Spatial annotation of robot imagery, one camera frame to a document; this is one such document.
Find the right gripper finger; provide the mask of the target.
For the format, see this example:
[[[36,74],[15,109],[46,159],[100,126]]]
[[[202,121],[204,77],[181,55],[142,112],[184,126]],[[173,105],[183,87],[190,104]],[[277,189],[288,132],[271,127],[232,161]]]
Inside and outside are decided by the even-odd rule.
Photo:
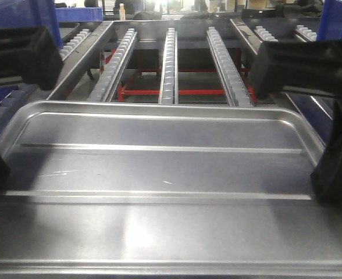
[[[311,184],[318,201],[342,201],[342,101],[334,103],[332,132],[311,173]]]

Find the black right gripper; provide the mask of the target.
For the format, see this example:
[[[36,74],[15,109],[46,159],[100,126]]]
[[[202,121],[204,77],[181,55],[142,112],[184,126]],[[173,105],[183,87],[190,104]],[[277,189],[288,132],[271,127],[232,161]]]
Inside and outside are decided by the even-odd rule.
[[[310,88],[342,99],[342,40],[263,42],[249,80],[256,96],[279,92],[285,86]]]

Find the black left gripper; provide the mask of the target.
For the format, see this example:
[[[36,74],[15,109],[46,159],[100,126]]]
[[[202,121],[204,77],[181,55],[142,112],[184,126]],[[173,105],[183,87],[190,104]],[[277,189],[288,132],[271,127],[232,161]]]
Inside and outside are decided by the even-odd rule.
[[[0,86],[26,83],[51,90],[62,67],[47,27],[0,28]]]

